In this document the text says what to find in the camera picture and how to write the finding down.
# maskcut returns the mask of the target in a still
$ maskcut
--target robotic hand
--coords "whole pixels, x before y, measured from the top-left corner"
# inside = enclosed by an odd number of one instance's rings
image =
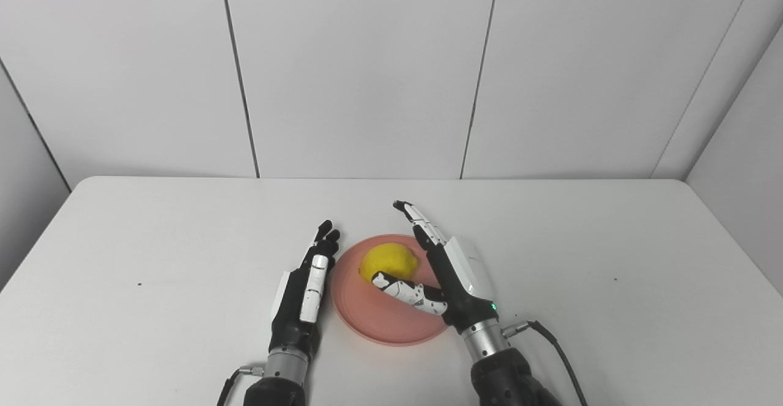
[[[302,385],[321,344],[316,320],[339,239],[340,231],[324,221],[299,268],[283,273],[272,308],[266,367],[261,380],[245,392],[244,406],[305,406]]]
[[[398,283],[399,280],[387,284],[392,279],[383,272],[374,275],[375,286],[422,311],[441,314],[447,325],[456,328],[473,358],[470,381],[481,406],[560,406],[533,378],[526,359],[507,340],[528,325],[501,330],[492,302],[492,284],[475,251],[460,239],[447,241],[439,228],[411,203],[397,201],[394,208],[413,223],[414,236],[427,252],[441,289],[408,281]],[[439,309],[435,311],[433,308],[438,304]],[[529,326],[538,329],[540,323]]]

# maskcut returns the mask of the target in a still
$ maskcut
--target yellow lemon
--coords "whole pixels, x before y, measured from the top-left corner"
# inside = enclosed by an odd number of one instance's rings
[[[379,271],[389,273],[395,278],[410,279],[414,277],[418,266],[419,261],[408,247],[389,242],[370,248],[358,266],[358,274],[369,283],[372,283],[373,275]]]

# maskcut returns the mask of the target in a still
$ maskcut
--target silver cylinder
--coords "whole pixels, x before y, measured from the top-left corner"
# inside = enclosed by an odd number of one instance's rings
[[[301,385],[307,375],[307,355],[290,345],[269,351],[264,369],[264,378],[281,377]]]
[[[511,344],[501,334],[500,325],[495,319],[475,323],[462,331],[461,336],[465,340],[473,363],[511,348]]]

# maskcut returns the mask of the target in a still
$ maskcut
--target black cable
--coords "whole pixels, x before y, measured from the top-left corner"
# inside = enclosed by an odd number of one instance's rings
[[[234,371],[234,373],[226,379],[226,383],[223,384],[223,390],[220,391],[220,397],[218,398],[218,406],[224,406],[226,400],[229,399],[231,394],[231,388],[234,386],[234,382],[237,381],[237,377],[240,375],[240,370]]]
[[[571,363],[568,361],[567,356],[565,356],[565,352],[560,348],[560,344],[557,343],[557,338],[537,320],[528,322],[528,325],[535,329],[541,336],[544,336],[546,340],[549,340],[550,344],[557,350],[557,353],[560,354],[560,359],[562,359],[565,370],[568,371],[568,377],[571,377],[571,383],[573,383],[574,390],[576,390],[576,397],[579,397],[579,403],[582,404],[582,406],[587,406],[587,400],[585,400],[585,394],[582,393],[582,387],[579,386],[579,381],[576,379],[574,369],[571,367]]]

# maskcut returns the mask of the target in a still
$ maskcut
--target plate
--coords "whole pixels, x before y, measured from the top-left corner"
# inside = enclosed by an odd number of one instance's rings
[[[414,282],[440,288],[416,238],[381,234],[356,243],[336,261],[330,285],[331,300],[340,319],[365,339],[392,347],[421,344],[443,333],[447,328],[443,319],[390,297],[358,275],[358,266],[370,248],[387,242],[405,245],[419,260]]]

